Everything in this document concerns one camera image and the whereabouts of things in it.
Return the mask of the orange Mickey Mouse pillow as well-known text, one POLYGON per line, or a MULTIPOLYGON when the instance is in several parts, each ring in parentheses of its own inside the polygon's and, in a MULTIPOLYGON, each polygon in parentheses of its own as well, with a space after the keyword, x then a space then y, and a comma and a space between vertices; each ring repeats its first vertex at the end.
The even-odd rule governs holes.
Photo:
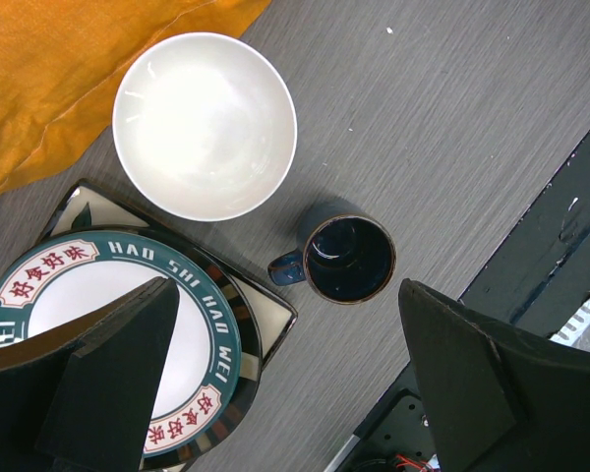
POLYGON ((123 75, 175 34, 239 37, 266 1, 0 1, 0 195, 74 164, 123 75))

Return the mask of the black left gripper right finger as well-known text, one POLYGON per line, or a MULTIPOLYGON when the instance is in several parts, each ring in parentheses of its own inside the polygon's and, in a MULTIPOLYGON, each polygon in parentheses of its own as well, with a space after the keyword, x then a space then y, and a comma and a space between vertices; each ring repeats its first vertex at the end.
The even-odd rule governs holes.
POLYGON ((590 353, 409 278, 398 293, 444 471, 590 471, 590 353))

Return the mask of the square floral ceramic plate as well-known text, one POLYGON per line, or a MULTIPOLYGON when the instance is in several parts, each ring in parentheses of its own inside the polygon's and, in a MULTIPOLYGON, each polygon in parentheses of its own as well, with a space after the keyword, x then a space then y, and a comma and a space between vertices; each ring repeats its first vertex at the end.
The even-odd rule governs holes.
POLYGON ((201 266, 213 271, 235 311, 247 317, 239 327, 244 330, 243 351, 251 360, 244 363, 243 379, 234 390, 232 404, 225 408, 216 425, 209 427, 197 440, 161 459, 146 459, 141 464, 146 471, 186 471, 243 421, 256 399, 263 369, 295 325, 298 313, 287 301, 236 265, 86 179, 79 180, 68 190, 37 241, 42 243, 71 229, 86 230, 95 226, 127 226, 134 232, 146 232, 184 255, 198 259, 201 266))

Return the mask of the white green-rim round plate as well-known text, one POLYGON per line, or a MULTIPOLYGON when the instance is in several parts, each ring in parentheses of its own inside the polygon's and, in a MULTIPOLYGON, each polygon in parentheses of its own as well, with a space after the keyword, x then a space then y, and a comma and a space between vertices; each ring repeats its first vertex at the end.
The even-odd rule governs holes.
POLYGON ((207 270, 180 251, 121 230, 48 240, 0 278, 0 348, 96 310, 148 280, 173 280, 177 319, 143 457, 195 440, 225 412, 239 379, 242 341, 229 303, 207 270))

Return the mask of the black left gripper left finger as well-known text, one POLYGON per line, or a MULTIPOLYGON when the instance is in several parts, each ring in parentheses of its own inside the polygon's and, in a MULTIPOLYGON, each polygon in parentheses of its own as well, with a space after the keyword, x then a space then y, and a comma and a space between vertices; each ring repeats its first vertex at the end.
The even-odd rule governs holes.
POLYGON ((0 471, 136 471, 179 305, 156 277, 0 348, 0 471))

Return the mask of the black striped-rim round plate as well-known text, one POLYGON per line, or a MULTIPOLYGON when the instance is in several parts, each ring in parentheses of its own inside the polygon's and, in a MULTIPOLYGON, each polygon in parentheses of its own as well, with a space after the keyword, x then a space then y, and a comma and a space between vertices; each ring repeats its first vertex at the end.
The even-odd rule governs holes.
POLYGON ((36 250, 8 293, 33 337, 156 277, 176 282, 179 306, 148 426, 142 467, 191 463, 223 442, 256 397, 262 342, 245 295, 208 256, 151 229, 94 228, 36 250))

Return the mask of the white ribbed bowl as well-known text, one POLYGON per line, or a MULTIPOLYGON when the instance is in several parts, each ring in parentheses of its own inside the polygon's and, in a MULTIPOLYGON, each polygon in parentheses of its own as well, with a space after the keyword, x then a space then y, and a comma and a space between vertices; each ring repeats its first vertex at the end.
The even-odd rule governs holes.
POLYGON ((217 222, 264 204, 294 160, 293 99, 256 49, 224 34, 164 39, 130 66, 111 129, 137 190, 175 216, 217 222))

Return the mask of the blue mug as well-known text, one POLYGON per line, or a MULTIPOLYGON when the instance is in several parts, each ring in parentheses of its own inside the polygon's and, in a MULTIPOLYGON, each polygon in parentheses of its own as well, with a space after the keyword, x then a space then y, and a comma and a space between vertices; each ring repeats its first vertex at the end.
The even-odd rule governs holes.
POLYGON ((375 297, 392 278, 396 251, 390 234, 342 198, 306 209, 297 224, 296 243, 267 267, 277 286, 306 281, 330 302, 355 305, 375 297))

